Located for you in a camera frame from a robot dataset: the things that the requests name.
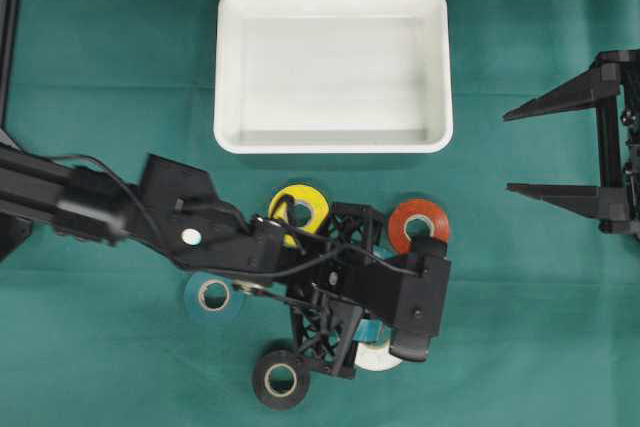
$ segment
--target tape roll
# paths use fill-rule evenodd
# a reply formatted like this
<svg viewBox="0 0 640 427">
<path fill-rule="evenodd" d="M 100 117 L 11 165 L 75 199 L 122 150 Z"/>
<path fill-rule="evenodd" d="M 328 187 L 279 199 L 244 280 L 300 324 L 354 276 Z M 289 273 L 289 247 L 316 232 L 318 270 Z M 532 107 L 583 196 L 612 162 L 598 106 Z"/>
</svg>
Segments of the tape roll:
<svg viewBox="0 0 640 427">
<path fill-rule="evenodd" d="M 381 259 L 388 259 L 393 257 L 393 252 L 383 248 L 383 247 L 374 247 L 373 253 L 376 254 Z M 402 363 L 402 359 L 394 357 L 389 353 L 389 345 L 391 343 L 388 338 L 390 335 L 389 329 L 384 328 L 384 325 L 380 321 L 372 321 L 368 319 L 363 319 L 358 324 L 358 330 L 360 330 L 360 326 L 363 325 L 363 322 L 378 322 L 380 324 L 380 328 L 377 331 L 376 338 L 373 341 L 361 341 L 358 342 L 358 347 L 356 350 L 356 358 L 354 363 L 356 366 L 365 370 L 372 370 L 374 372 L 380 372 L 383 370 L 392 369 L 399 364 Z"/>
<path fill-rule="evenodd" d="M 398 205 L 389 217 L 387 236 L 398 254 L 409 252 L 411 237 L 407 225 L 412 220 L 422 220 L 429 227 L 431 237 L 448 242 L 451 236 L 449 218 L 437 204 L 424 199 L 411 199 Z"/>
<path fill-rule="evenodd" d="M 383 370 L 393 369 L 402 363 L 402 359 L 394 357 L 389 353 L 389 345 L 391 340 L 376 344 L 358 344 L 356 350 L 355 364 L 361 369 L 381 372 Z"/>
<path fill-rule="evenodd" d="M 324 195 L 313 187 L 304 184 L 293 184 L 280 190 L 269 203 L 269 217 L 282 219 L 285 222 L 289 222 L 287 204 L 285 202 L 280 202 L 280 199 L 284 195 L 290 195 L 293 197 L 295 205 L 304 205 L 309 209 L 311 217 L 309 218 L 309 221 L 300 228 L 305 232 L 315 234 L 329 216 L 329 202 L 327 202 Z M 293 237 L 285 235 L 284 245 L 287 247 L 295 247 L 296 243 L 295 240 L 293 240 Z"/>
<path fill-rule="evenodd" d="M 358 323 L 356 333 L 353 334 L 355 342 L 373 343 L 380 338 L 383 324 L 379 320 L 362 319 Z"/>
<path fill-rule="evenodd" d="M 283 382 L 274 379 L 272 374 L 277 369 L 288 372 L 291 381 L 282 385 Z M 276 350 L 261 357 L 251 377 L 258 400 L 274 410 L 287 410 L 299 404 L 307 395 L 310 382 L 304 358 L 288 350 Z"/>
<path fill-rule="evenodd" d="M 207 291 L 216 289 L 210 298 Z M 207 272 L 196 272 L 184 289 L 184 305 L 189 317 L 199 323 L 226 323 L 235 319 L 244 303 L 244 295 L 233 289 L 231 281 Z"/>
</svg>

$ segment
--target red tape roll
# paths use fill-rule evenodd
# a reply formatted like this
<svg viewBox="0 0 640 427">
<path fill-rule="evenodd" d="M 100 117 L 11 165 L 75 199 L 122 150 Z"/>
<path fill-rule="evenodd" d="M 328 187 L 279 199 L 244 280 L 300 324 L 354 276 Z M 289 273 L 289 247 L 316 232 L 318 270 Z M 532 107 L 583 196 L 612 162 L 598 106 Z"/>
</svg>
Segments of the red tape roll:
<svg viewBox="0 0 640 427">
<path fill-rule="evenodd" d="M 431 237 L 449 242 L 451 227 L 444 210 L 429 200 L 411 199 L 396 207 L 387 224 L 389 242 L 398 254 L 409 252 L 411 238 L 407 234 L 407 224 L 412 220 L 424 221 L 429 226 Z"/>
</svg>

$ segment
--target green tabletop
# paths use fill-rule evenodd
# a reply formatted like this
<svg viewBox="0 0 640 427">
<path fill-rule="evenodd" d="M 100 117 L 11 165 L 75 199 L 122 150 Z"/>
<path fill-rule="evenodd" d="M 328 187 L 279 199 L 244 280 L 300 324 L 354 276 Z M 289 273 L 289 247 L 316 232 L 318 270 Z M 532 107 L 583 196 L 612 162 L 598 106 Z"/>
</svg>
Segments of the green tabletop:
<svg viewBox="0 0 640 427">
<path fill-rule="evenodd" d="M 188 276 L 135 244 L 38 227 L 0 265 L 0 423 L 7 426 L 633 426 L 640 424 L 640 244 L 504 191 L 596 183 L 593 112 L 501 115 L 640 45 L 639 0 L 448 0 L 454 138 L 432 155 L 238 156 L 212 135 L 218 0 L 22 0 L 8 130 L 38 154 L 88 153 L 136 182 L 147 152 L 208 170 L 250 215 L 291 180 L 389 213 L 425 196 L 453 228 L 453 274 L 425 364 L 314 375 L 296 409 L 251 389 L 290 335 L 248 299 L 194 324 Z"/>
</svg>

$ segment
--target white plastic tray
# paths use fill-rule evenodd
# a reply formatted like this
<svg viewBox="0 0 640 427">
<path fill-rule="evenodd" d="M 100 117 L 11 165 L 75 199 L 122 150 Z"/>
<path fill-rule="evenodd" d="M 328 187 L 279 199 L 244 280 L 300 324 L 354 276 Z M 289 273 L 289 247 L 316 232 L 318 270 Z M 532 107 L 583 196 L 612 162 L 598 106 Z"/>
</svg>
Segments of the white plastic tray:
<svg viewBox="0 0 640 427">
<path fill-rule="evenodd" d="M 214 135 L 234 153 L 436 152 L 445 0 L 220 0 Z"/>
</svg>

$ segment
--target yellow tape roll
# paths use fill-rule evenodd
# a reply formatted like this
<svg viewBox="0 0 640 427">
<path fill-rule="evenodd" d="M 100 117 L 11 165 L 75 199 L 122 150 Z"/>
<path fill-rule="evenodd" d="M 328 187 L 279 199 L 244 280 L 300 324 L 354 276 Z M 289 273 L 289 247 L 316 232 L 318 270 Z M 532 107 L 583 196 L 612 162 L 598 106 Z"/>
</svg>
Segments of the yellow tape roll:
<svg viewBox="0 0 640 427">
<path fill-rule="evenodd" d="M 324 198 L 320 192 L 309 185 L 294 184 L 285 187 L 280 190 L 269 204 L 269 217 L 274 219 L 282 219 L 285 222 L 289 222 L 287 218 L 287 204 L 282 202 L 278 209 L 274 212 L 278 201 L 283 195 L 290 195 L 293 197 L 296 205 L 304 205 L 311 212 L 311 218 L 309 221 L 300 227 L 305 232 L 315 234 L 329 215 L 329 202 Z M 284 245 L 287 247 L 295 247 L 296 242 L 290 235 L 284 236 Z"/>
</svg>

